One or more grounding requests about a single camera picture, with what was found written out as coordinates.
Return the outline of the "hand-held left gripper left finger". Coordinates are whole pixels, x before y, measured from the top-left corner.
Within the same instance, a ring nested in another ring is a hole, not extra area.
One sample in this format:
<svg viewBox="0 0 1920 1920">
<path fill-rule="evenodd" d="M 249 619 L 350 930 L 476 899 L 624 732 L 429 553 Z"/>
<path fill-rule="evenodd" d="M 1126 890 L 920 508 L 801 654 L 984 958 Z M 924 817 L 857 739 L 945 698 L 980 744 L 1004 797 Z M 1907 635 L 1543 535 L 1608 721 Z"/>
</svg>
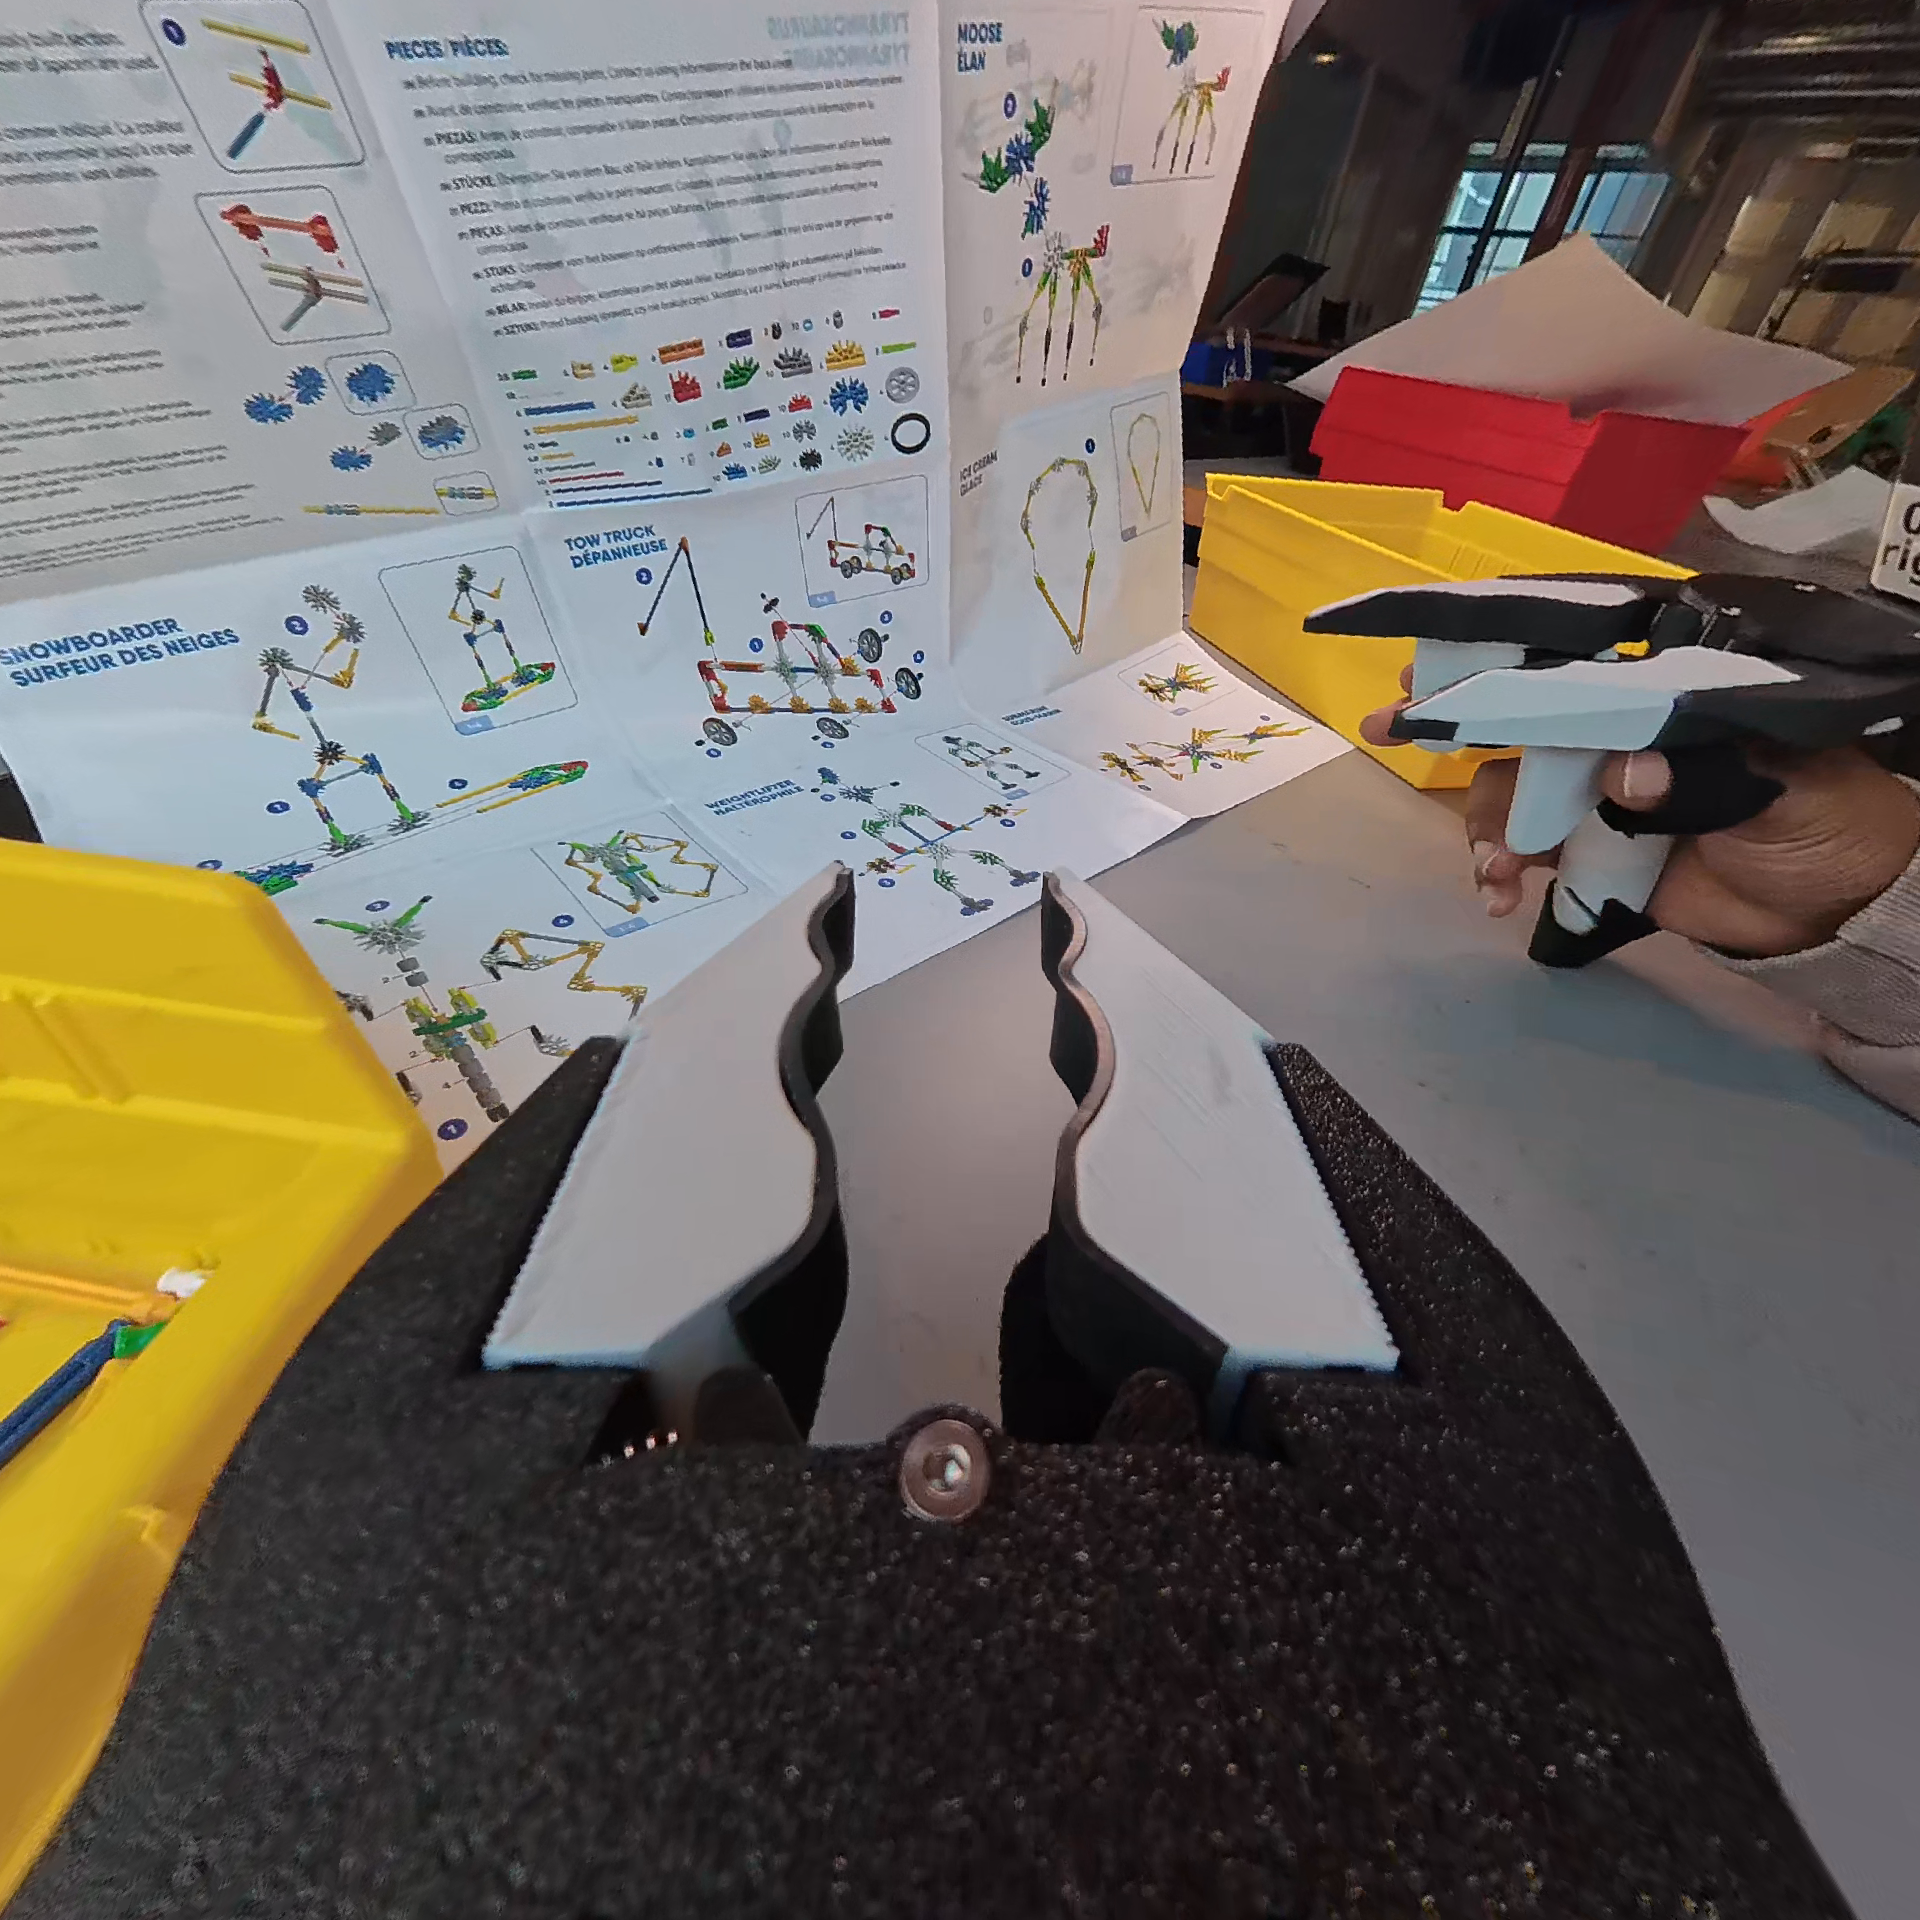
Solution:
<svg viewBox="0 0 1920 1920">
<path fill-rule="evenodd" d="M 850 1267 L 818 1090 L 851 875 L 818 869 L 629 1026 L 489 1331 L 603 1435 L 807 1435 Z"/>
</svg>

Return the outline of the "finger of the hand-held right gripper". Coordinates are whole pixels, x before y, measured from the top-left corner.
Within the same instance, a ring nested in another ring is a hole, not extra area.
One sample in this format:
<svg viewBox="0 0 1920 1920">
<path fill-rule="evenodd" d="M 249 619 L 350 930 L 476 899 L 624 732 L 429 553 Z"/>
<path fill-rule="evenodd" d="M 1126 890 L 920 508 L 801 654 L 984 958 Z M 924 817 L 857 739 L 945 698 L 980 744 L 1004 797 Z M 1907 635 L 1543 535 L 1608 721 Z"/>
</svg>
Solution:
<svg viewBox="0 0 1920 1920">
<path fill-rule="evenodd" d="M 1648 703 L 1616 693 L 1627 666 L 1597 666 L 1621 641 L 1643 641 L 1685 574 L 1547 572 L 1472 581 L 1379 587 L 1308 610 L 1319 637 L 1409 637 L 1409 698 L 1432 698 L 1486 670 L 1575 688 L 1579 705 Z"/>
<path fill-rule="evenodd" d="M 1735 650 L 1481 666 L 1406 703 L 1389 734 L 1428 750 L 1696 745 L 1735 739 L 1757 693 L 1778 688 L 1804 693 L 1807 676 Z"/>
</svg>

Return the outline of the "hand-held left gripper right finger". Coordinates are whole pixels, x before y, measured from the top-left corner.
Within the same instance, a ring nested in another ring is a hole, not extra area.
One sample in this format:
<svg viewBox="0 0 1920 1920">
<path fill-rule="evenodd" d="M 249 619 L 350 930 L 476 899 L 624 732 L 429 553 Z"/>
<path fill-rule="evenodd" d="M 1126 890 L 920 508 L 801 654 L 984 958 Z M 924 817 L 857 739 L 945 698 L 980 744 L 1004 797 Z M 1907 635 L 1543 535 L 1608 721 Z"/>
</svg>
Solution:
<svg viewBox="0 0 1920 1920">
<path fill-rule="evenodd" d="M 1075 1111 L 1049 1227 L 1003 1300 L 1003 1425 L 1094 1435 L 1150 1368 L 1230 1435 L 1267 1368 L 1392 1374 L 1282 1044 L 1082 879 L 1041 886 L 1041 972 Z"/>
</svg>

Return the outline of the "yellow bin with toy pieces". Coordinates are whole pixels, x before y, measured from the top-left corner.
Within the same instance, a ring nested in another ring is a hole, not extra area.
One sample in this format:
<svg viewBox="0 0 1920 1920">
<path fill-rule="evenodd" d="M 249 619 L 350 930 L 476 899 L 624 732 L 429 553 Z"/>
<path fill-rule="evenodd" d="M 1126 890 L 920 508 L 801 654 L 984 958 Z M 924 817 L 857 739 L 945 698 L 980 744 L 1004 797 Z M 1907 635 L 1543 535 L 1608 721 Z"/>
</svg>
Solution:
<svg viewBox="0 0 1920 1920">
<path fill-rule="evenodd" d="M 259 1401 L 436 1180 L 262 891 L 4 840 L 4 1312 L 39 1281 L 149 1297 L 211 1271 L 4 1469 L 4 1898 L 90 1775 Z"/>
</svg>

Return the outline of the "person's right forearm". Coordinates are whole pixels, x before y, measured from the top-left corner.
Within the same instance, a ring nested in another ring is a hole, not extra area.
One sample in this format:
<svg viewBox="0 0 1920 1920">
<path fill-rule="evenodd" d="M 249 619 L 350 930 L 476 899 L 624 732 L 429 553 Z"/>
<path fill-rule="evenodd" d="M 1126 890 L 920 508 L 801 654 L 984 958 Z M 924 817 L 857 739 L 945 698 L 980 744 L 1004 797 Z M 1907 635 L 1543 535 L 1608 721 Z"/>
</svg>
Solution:
<svg viewBox="0 0 1920 1920">
<path fill-rule="evenodd" d="M 1820 1059 L 1917 1123 L 1917 859 L 1832 941 L 1723 964 L 1807 1011 Z"/>
</svg>

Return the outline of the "grey desk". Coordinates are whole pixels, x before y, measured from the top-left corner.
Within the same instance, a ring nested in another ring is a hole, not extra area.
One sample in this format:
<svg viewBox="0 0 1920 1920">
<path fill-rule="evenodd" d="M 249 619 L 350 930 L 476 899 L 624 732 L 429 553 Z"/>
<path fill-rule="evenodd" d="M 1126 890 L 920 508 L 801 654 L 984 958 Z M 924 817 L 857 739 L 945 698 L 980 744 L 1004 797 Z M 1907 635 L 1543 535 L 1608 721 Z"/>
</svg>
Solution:
<svg viewBox="0 0 1920 1920">
<path fill-rule="evenodd" d="M 1668 937 L 1586 972 L 1486 918 L 1456 795 L 1366 752 L 1098 890 L 1308 1044 L 1505 1248 L 1649 1465 L 1752 1724 L 1858 1915 L 1917 1915 L 1917 1129 Z M 1038 914 L 844 1000 L 851 1294 L 816 1435 L 998 1409 L 1072 1099 Z"/>
</svg>

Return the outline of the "person's right hand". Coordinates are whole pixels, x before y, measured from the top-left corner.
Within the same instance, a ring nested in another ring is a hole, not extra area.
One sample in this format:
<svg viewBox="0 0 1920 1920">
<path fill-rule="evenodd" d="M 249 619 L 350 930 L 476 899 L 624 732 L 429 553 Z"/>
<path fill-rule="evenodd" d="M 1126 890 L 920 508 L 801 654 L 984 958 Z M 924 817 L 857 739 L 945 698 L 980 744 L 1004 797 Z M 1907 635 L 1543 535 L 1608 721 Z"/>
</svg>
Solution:
<svg viewBox="0 0 1920 1920">
<path fill-rule="evenodd" d="M 1917 856 L 1917 786 L 1886 773 L 1860 745 L 1820 752 L 1749 745 L 1749 763 L 1786 790 L 1761 817 L 1706 839 L 1675 839 L 1643 914 L 1683 941 L 1738 954 L 1778 958 L 1818 946 L 1896 886 Z M 1621 807 L 1666 806 L 1673 768 L 1666 752 L 1613 752 L 1598 790 Z M 1558 852 L 1517 852 L 1509 806 L 1517 761 L 1486 761 L 1463 797 L 1463 835 L 1475 890 L 1489 918 L 1524 904 L 1529 868 L 1554 868 Z"/>
</svg>

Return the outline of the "stacked yellow storage bins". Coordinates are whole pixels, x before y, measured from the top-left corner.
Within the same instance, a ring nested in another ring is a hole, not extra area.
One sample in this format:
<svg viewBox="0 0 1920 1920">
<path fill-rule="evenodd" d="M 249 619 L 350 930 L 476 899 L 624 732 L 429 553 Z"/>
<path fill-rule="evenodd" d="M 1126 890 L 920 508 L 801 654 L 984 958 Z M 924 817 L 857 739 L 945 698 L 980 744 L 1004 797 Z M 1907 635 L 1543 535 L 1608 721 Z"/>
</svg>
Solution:
<svg viewBox="0 0 1920 1920">
<path fill-rule="evenodd" d="M 1409 637 L 1311 637 L 1304 615 L 1383 587 L 1497 574 L 1649 574 L 1690 569 L 1432 489 L 1208 472 L 1191 631 L 1282 698 L 1359 744 L 1398 697 Z"/>
</svg>

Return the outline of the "red storage bin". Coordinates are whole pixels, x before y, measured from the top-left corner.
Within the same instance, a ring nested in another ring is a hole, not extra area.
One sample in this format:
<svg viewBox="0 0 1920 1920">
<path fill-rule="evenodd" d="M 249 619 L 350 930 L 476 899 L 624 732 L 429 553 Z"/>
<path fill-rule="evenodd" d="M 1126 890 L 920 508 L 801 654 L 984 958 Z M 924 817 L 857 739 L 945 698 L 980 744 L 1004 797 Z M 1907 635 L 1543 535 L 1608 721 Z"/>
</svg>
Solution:
<svg viewBox="0 0 1920 1920">
<path fill-rule="evenodd" d="M 1716 489 L 1752 427 L 1575 414 L 1558 400 L 1392 372 L 1341 372 L 1311 428 L 1322 480 L 1441 493 L 1445 505 L 1481 504 L 1587 540 L 1656 553 Z"/>
</svg>

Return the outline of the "white paper sheet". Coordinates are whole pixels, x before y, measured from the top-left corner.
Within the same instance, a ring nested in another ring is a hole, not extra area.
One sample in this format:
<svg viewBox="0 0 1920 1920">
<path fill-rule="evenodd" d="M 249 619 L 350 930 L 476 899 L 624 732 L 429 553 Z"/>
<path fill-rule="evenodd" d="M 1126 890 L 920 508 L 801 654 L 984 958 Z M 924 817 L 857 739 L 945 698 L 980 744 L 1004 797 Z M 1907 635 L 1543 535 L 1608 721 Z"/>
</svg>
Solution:
<svg viewBox="0 0 1920 1920">
<path fill-rule="evenodd" d="M 1716 427 L 1749 422 L 1849 372 L 1814 348 L 1668 308 L 1586 234 L 1362 340 L 1291 386 L 1330 400 L 1336 375 L 1356 369 L 1554 400 L 1575 414 Z"/>
</svg>

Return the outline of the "pile of colourful toy pieces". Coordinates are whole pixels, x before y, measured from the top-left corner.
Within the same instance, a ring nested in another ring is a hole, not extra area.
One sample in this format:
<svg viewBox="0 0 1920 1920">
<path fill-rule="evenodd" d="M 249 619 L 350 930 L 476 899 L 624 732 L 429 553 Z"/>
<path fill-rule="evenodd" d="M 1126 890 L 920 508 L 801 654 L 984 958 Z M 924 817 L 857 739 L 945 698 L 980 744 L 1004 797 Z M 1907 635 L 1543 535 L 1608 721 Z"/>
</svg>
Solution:
<svg viewBox="0 0 1920 1920">
<path fill-rule="evenodd" d="M 86 1294 L 39 1281 L 4 1312 L 4 1469 L 108 1374 L 141 1354 L 180 1307 L 203 1289 L 208 1267 L 160 1271 L 149 1297 Z"/>
</svg>

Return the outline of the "toy instruction poster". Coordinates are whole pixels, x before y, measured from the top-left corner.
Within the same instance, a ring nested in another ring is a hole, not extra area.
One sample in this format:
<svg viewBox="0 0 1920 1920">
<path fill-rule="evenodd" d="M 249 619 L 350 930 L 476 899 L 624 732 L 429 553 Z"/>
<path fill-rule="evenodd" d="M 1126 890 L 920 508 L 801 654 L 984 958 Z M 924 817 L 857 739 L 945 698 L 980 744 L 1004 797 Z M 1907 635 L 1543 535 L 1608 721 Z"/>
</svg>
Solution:
<svg viewBox="0 0 1920 1920">
<path fill-rule="evenodd" d="M 1292 2 L 4 2 L 4 768 L 446 1167 L 827 859 L 850 988 L 1343 752 L 1185 631 Z"/>
</svg>

